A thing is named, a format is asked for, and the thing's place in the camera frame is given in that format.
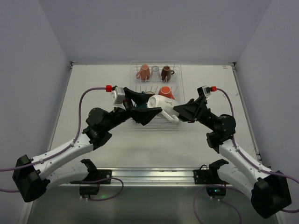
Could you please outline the white faceted ceramic mug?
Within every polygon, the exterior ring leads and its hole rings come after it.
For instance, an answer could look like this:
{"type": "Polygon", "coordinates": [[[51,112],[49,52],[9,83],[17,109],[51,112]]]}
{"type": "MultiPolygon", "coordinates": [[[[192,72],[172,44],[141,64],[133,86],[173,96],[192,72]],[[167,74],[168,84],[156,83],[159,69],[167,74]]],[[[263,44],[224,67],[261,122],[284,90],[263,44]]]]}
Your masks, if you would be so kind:
{"type": "Polygon", "coordinates": [[[178,101],[161,95],[153,95],[147,101],[147,108],[160,107],[162,111],[158,114],[158,116],[172,123],[180,122],[178,118],[179,113],[173,110],[173,107],[178,105],[178,101]]]}

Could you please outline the pink ceramic mug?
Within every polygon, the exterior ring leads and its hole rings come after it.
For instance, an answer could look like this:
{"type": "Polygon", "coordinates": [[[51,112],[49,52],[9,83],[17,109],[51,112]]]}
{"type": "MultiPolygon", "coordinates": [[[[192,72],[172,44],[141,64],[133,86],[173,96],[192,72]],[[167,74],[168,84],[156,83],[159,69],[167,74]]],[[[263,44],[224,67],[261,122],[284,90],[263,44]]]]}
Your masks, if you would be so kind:
{"type": "Polygon", "coordinates": [[[136,74],[136,78],[142,81],[147,81],[150,79],[150,69],[149,66],[144,64],[141,66],[140,70],[136,74]]]}

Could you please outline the orange ceramic mug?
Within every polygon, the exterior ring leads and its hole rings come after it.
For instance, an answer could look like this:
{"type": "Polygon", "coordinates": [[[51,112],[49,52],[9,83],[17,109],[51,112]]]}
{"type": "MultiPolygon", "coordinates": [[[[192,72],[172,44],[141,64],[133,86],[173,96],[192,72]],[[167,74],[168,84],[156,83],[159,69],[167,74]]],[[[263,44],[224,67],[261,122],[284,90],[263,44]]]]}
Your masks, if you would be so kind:
{"type": "Polygon", "coordinates": [[[158,95],[175,99],[169,86],[162,86],[158,92],[158,95]]]}

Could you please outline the dark green ceramic mug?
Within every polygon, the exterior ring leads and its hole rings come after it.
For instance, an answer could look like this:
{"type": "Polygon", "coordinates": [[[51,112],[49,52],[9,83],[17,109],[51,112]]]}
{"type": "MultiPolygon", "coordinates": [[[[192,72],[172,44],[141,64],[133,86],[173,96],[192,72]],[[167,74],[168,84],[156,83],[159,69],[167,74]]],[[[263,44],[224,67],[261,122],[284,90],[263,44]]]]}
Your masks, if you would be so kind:
{"type": "Polygon", "coordinates": [[[139,109],[147,109],[147,104],[138,105],[137,108],[139,108],[139,109]]]}

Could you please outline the blue round ceramic mug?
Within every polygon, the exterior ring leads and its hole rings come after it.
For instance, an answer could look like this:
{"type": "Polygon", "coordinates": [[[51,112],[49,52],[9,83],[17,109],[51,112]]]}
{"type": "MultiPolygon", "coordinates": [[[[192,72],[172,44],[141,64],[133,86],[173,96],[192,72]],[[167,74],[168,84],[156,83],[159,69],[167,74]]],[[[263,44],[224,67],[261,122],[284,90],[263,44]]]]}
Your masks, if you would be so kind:
{"type": "Polygon", "coordinates": [[[152,91],[147,91],[147,92],[142,91],[142,94],[155,95],[155,93],[152,91]]]}

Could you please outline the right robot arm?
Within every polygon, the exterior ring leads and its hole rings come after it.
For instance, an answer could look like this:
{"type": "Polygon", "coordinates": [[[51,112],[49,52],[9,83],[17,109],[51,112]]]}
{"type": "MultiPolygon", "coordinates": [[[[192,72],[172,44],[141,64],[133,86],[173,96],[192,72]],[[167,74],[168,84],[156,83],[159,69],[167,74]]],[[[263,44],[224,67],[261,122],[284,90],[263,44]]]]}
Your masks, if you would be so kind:
{"type": "Polygon", "coordinates": [[[292,203],[286,177],[265,167],[236,144],[232,115],[213,114],[204,96],[173,109],[181,121],[198,121],[212,130],[206,135],[209,147],[227,159],[216,169],[218,177],[246,195],[261,217],[269,218],[292,203]]]}

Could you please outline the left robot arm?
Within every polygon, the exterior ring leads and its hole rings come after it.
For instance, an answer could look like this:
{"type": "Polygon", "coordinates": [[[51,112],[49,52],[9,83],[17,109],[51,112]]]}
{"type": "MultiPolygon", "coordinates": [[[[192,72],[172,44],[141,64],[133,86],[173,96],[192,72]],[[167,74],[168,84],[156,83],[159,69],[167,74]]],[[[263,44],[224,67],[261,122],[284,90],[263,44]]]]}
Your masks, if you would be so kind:
{"type": "Polygon", "coordinates": [[[18,158],[12,179],[24,202],[40,198],[50,187],[69,182],[97,182],[98,171],[90,159],[83,159],[72,168],[65,165],[104,146],[112,138],[110,131],[127,120],[133,119],[144,126],[162,112],[159,106],[141,107],[149,101],[151,94],[111,85],[101,87],[100,90],[114,95],[115,107],[112,111],[95,107],[88,113],[87,127],[78,127],[72,140],[32,158],[27,155],[18,158]]]}

